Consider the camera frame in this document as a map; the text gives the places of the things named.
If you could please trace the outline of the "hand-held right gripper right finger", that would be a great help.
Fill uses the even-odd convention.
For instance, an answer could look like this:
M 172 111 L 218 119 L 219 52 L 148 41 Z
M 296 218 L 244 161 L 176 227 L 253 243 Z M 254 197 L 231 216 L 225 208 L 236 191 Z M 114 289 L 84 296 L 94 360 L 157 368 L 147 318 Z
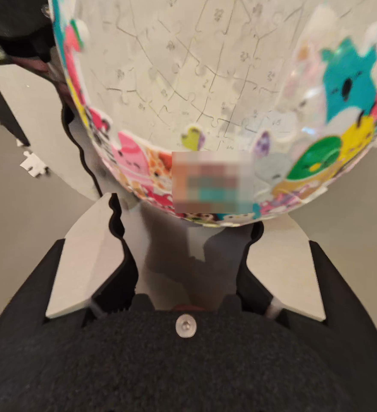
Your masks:
M 236 289 L 246 310 L 266 318 L 286 310 L 326 319 L 309 238 L 288 214 L 253 225 Z

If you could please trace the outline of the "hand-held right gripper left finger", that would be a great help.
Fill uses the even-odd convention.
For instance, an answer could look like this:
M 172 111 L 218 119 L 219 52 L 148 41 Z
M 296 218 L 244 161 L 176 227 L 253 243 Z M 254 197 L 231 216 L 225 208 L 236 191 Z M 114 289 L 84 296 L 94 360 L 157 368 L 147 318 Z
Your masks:
M 116 193 L 103 195 L 64 239 L 46 317 L 89 309 L 97 318 L 127 310 L 139 273 L 125 242 Z

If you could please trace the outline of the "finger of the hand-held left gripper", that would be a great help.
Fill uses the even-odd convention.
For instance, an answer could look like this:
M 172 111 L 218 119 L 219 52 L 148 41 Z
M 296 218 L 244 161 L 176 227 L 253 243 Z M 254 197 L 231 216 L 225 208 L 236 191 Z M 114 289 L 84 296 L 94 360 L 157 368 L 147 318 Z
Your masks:
M 51 81 L 17 65 L 0 65 L 0 93 L 33 152 L 54 174 L 90 200 L 98 200 L 82 151 L 69 128 L 72 111 Z

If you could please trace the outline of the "colourful puzzle ball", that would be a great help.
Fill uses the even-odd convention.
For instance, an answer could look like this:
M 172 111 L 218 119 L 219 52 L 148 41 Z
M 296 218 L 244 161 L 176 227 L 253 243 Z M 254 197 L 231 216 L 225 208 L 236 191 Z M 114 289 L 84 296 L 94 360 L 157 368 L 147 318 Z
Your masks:
M 377 147 L 377 1 L 48 1 L 113 177 L 206 227 L 314 200 Z

